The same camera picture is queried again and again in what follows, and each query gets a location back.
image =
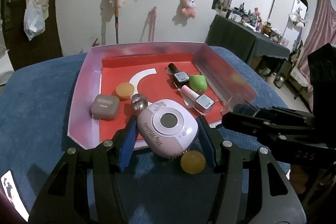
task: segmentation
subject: green plush toy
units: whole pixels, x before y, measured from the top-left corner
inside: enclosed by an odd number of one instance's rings
[[[189,86],[193,91],[197,92],[198,94],[206,92],[208,88],[207,81],[205,80],[204,75],[190,75]]]

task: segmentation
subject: my melody device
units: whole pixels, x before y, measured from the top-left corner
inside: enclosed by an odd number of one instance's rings
[[[138,116],[139,133],[158,155],[181,155],[196,139],[198,124],[179,103],[163,99],[146,107]]]

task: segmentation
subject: dark door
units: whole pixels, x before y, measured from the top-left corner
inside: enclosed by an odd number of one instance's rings
[[[31,41],[23,28],[26,0],[1,0],[0,4],[4,41],[14,70],[63,56],[56,23],[55,0],[49,0],[45,31]]]

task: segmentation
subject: white plastic bag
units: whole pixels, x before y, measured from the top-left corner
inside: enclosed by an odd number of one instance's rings
[[[29,0],[24,17],[24,30],[28,40],[32,40],[40,33],[43,33],[44,28],[43,11],[40,5],[37,5],[34,0]]]

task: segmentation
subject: silver bolt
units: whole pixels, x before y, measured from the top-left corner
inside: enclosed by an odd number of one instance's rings
[[[232,143],[230,141],[226,140],[226,141],[223,141],[223,145],[226,146],[226,147],[231,147]]]
[[[68,152],[68,154],[70,154],[70,155],[71,155],[71,154],[74,154],[74,153],[76,152],[76,148],[71,147],[71,148],[68,149],[67,152]]]
[[[103,143],[103,146],[105,146],[105,147],[110,147],[110,146],[112,146],[112,144],[113,144],[113,141],[111,141],[111,140],[107,140],[107,141],[105,141],[105,142]]]
[[[266,147],[261,147],[261,148],[259,148],[259,151],[260,151],[260,153],[262,153],[262,154],[267,154],[267,153],[268,153],[268,149],[267,149]]]

